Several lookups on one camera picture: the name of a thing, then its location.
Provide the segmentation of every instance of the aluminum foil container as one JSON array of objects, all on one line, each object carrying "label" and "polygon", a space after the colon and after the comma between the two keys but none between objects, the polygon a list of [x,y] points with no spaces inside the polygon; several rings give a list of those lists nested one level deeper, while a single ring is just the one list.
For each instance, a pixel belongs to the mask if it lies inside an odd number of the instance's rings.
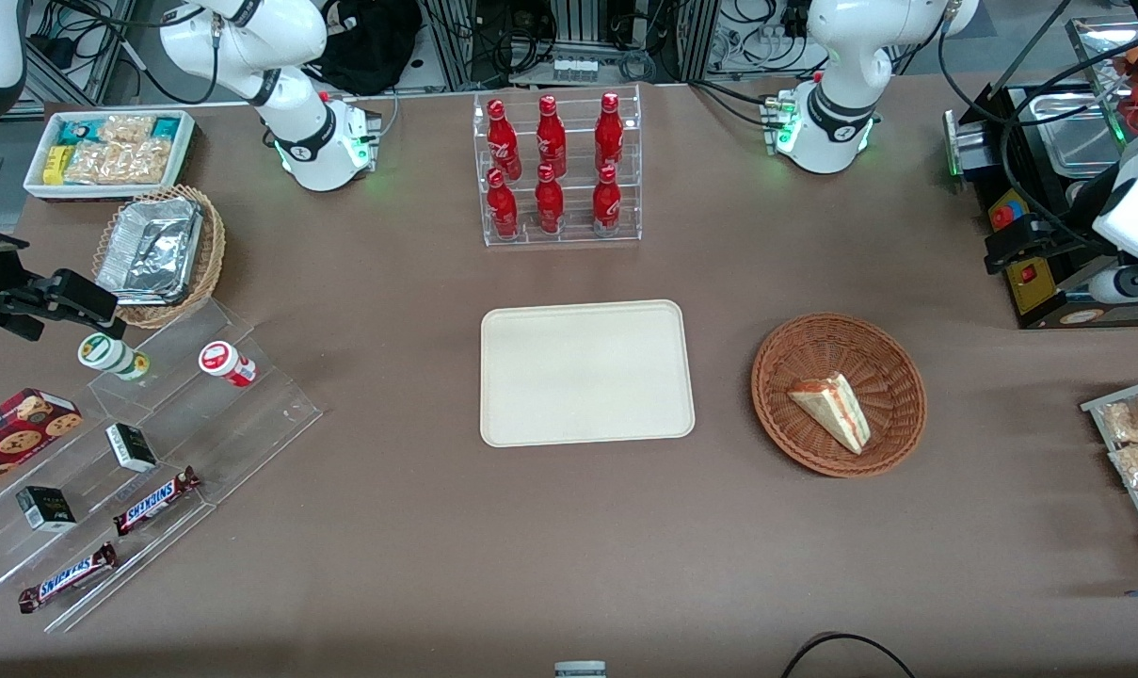
[{"label": "aluminum foil container", "polygon": [[204,207],[189,198],[133,202],[117,213],[96,284],[121,305],[174,305],[188,297]]}]

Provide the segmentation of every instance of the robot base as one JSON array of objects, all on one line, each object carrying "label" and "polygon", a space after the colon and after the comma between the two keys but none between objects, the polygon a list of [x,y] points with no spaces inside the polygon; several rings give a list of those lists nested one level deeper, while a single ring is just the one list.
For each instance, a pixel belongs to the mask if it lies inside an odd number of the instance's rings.
[{"label": "robot base", "polygon": [[807,96],[815,89],[815,82],[803,82],[795,90],[780,91],[776,107],[761,107],[761,121],[778,123],[782,129],[765,131],[768,154],[791,158],[807,172],[835,173],[852,164],[869,141],[869,129],[874,121],[866,123],[861,133],[853,133],[848,141],[832,141],[825,130],[810,119],[807,113]]},{"label": "robot base", "polygon": [[315,158],[298,162],[289,158],[277,143],[284,168],[297,183],[310,190],[333,190],[345,185],[362,172],[373,172],[379,151],[380,119],[368,118],[362,108],[344,101],[329,101],[335,115],[335,133]]}]

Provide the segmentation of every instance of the snack box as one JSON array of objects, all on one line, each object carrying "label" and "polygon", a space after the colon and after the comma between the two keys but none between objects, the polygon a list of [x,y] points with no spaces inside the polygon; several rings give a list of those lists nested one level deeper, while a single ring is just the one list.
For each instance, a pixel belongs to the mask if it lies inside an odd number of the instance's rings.
[{"label": "snack box", "polygon": [[66,435],[83,417],[74,403],[25,389],[0,405],[0,478]]},{"label": "snack box", "polygon": [[[167,168],[163,172],[163,181],[159,183],[117,183],[108,185],[77,185],[77,184],[52,184],[46,183],[42,171],[46,168],[46,160],[51,155],[53,146],[59,143],[63,129],[66,123],[86,117],[102,118],[108,115],[131,115],[131,116],[155,116],[158,118],[178,118],[180,127],[172,141],[172,154],[167,156]],[[152,190],[168,189],[176,184],[180,172],[184,167],[184,159],[188,156],[188,147],[193,134],[195,121],[188,113],[172,110],[172,108],[109,108],[99,111],[69,111],[53,113],[46,122],[42,130],[41,141],[38,142],[38,151],[30,163],[30,171],[25,173],[25,190],[30,196],[48,201],[61,200],[112,200],[133,198],[150,193]]]}]

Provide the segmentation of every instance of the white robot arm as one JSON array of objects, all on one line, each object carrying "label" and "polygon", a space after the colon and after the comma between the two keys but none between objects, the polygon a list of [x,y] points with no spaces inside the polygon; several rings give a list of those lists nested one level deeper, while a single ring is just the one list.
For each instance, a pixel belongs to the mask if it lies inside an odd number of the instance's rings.
[{"label": "white robot arm", "polygon": [[815,0],[807,35],[827,48],[827,65],[818,82],[781,91],[776,151],[809,172],[849,167],[891,78],[883,48],[923,42],[939,25],[955,34],[976,9],[978,0]]},{"label": "white robot arm", "polygon": [[332,190],[373,167],[361,108],[324,101],[298,64],[322,56],[327,26],[310,0],[201,0],[165,14],[167,56],[190,74],[213,77],[258,110],[275,135],[284,168],[306,189]]}]

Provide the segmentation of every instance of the red cookie box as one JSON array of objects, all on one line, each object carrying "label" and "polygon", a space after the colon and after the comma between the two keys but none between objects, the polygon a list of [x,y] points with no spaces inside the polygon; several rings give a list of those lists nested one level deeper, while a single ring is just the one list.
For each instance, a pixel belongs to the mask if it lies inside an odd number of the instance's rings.
[{"label": "red cookie box", "polygon": [[74,403],[25,389],[0,405],[0,478],[66,435],[83,417]]}]

